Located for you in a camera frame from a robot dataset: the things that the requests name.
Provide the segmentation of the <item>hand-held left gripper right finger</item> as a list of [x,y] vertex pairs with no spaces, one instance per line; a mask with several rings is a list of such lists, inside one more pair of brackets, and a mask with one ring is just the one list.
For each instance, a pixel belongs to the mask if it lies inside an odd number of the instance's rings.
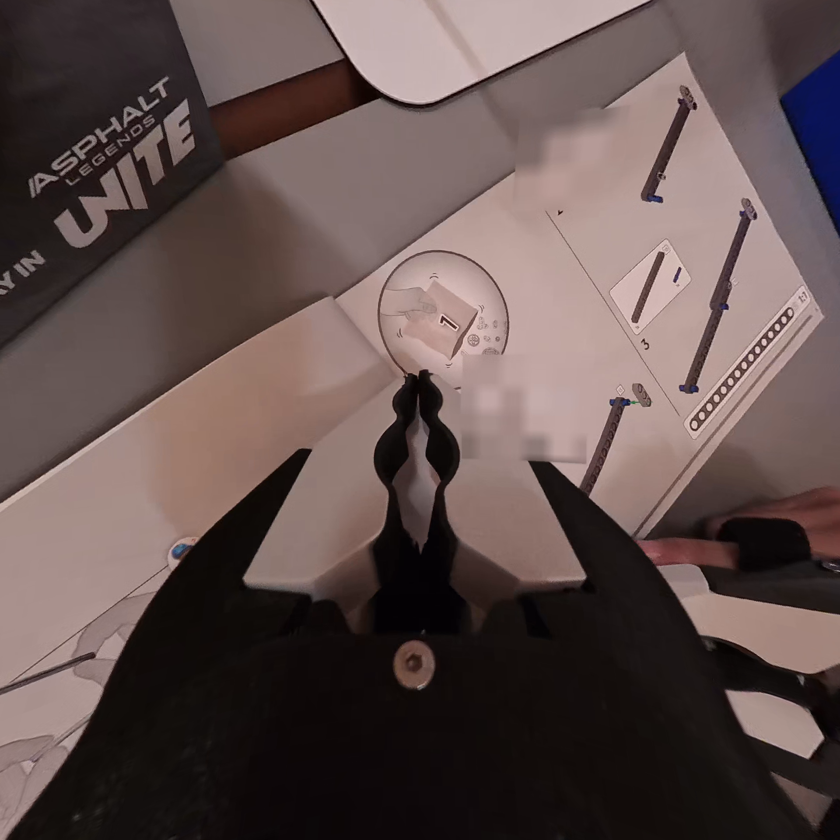
[[427,371],[418,411],[437,478],[426,549],[465,601],[465,626],[518,595],[580,586],[585,573],[530,464],[467,458],[460,393]]

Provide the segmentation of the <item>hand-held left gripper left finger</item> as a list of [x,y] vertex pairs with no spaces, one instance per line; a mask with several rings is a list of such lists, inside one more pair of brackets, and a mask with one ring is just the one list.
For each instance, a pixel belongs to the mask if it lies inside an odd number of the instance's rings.
[[379,583],[371,546],[388,493],[375,446],[397,419],[396,381],[328,432],[312,449],[244,576],[247,587],[335,602],[352,630],[370,622]]

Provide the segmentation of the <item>white lego instruction booklet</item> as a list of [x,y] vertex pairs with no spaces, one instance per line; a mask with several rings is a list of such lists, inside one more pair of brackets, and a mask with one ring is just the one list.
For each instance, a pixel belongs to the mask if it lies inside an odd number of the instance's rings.
[[[710,388],[802,277],[704,94],[676,193],[516,207],[510,176],[240,344],[2,509],[7,838],[820,838],[634,539]],[[468,459],[527,461],[585,578],[478,629],[426,542],[418,378]],[[360,631],[244,576],[314,445],[394,382]]]

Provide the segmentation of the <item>black lego set box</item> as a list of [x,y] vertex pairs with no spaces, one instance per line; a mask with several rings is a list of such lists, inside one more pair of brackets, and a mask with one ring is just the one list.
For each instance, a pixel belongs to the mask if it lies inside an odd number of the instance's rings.
[[166,1],[1,2],[1,342],[224,162]]

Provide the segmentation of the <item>person's right hand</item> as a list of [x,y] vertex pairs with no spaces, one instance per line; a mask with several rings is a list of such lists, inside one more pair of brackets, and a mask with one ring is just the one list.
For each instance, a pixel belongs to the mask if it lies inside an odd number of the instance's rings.
[[638,540],[638,546],[658,566],[693,564],[735,570],[739,548],[718,540],[724,523],[734,518],[784,519],[805,531],[818,559],[837,559],[839,552],[839,489],[822,487],[779,500],[741,507],[709,519],[704,539],[667,538]]

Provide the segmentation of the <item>blue box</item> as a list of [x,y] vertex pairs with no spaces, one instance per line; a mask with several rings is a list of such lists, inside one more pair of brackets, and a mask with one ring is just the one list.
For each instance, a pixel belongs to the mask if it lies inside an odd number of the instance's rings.
[[781,105],[835,230],[839,230],[839,53],[793,86]]

